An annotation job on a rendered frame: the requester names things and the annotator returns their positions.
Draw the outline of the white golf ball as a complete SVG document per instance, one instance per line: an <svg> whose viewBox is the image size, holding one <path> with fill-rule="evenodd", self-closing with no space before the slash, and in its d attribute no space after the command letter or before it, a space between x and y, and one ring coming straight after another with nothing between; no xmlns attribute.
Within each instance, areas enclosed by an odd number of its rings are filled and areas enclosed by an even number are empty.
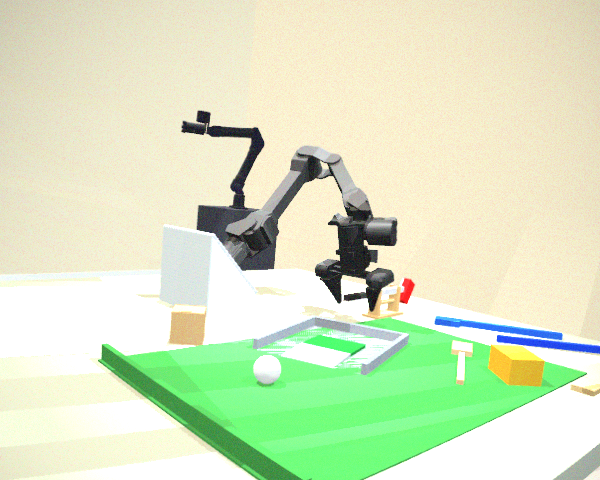
<svg viewBox="0 0 600 480"><path fill-rule="evenodd" d="M253 374L258 382L272 384L280 377L280 362L271 355L261 356L253 365Z"/></svg>

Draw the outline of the yellow block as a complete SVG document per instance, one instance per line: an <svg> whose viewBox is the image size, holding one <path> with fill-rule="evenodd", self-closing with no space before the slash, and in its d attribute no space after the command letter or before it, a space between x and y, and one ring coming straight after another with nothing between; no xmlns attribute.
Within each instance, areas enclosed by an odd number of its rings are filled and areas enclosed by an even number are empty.
<svg viewBox="0 0 600 480"><path fill-rule="evenodd" d="M541 387L545 361L517 345L491 345L489 366L491 372L510 386Z"/></svg>

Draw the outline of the tan cube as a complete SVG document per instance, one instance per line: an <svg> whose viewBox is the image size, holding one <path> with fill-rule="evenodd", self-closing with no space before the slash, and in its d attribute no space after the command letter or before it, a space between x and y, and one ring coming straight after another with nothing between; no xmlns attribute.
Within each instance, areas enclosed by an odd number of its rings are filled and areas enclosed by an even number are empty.
<svg viewBox="0 0 600 480"><path fill-rule="evenodd" d="M207 307L175 304L170 314L170 344L203 345Z"/></svg>

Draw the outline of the blue golf putter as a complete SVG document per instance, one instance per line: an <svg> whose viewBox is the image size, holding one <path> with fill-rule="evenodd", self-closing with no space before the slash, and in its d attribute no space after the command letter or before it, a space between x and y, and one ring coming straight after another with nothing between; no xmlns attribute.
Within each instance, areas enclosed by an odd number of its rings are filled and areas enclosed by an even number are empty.
<svg viewBox="0 0 600 480"><path fill-rule="evenodd" d="M541 347L541 348L554 348L554 349L562 349L562 350L569 350L569 351L583 351L583 352L589 352L589 353L597 353L600 354L600 346L599 345L585 345L585 344L578 344L578 343L571 343L571 342L564 342L564 341L548 341L548 340L541 340L541 339L533 339L533 338L526 338L526 337L511 337L511 336L503 336L503 335L497 335L497 343L504 343L504 344L508 344L508 343L512 343L512 344L518 344L518 345L526 345L526 346L533 346L533 347Z"/></svg>

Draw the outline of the green flat mat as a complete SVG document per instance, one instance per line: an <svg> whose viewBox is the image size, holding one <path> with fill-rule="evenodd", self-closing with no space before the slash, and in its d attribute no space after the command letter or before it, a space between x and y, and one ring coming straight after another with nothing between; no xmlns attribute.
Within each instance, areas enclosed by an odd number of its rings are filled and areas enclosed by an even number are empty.
<svg viewBox="0 0 600 480"><path fill-rule="evenodd" d="M126 357L312 480L373 477L587 375L545 361L541 387L510 386L488 368L489 345L392 317L353 324L409 343L367 376L363 352L334 369L252 349L253 338ZM473 346L464 385L453 340ZM264 355L281 365L272 384L253 374Z"/></svg>

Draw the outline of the blue long thin rod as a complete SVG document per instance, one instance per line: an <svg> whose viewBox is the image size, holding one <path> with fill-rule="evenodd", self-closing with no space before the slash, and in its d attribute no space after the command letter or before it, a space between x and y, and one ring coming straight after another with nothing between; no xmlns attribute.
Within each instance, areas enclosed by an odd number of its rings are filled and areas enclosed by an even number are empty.
<svg viewBox="0 0 600 480"><path fill-rule="evenodd" d="M466 327L466 328L472 328L472 329L479 328L479 329L485 329L485 330L491 330L491 331L497 331L497 332L503 332L503 333L510 333L510 334L516 334L516 335L528 335L528 336L534 336L534 337L541 337L541 338L553 339L553 340L558 340L558 341L563 339L563 334L558 333L558 332L545 331L545 330L539 330L539 329L527 329L527 328L520 328L520 327L514 327L514 326L508 326L508 325L502 325L502 324L488 323L488 322L483 323L483 322L469 321L469 320L456 319L456 318L443 317L443 316L436 316L434 324L441 325L441 326L454 327L454 328L460 328L460 327Z"/></svg>

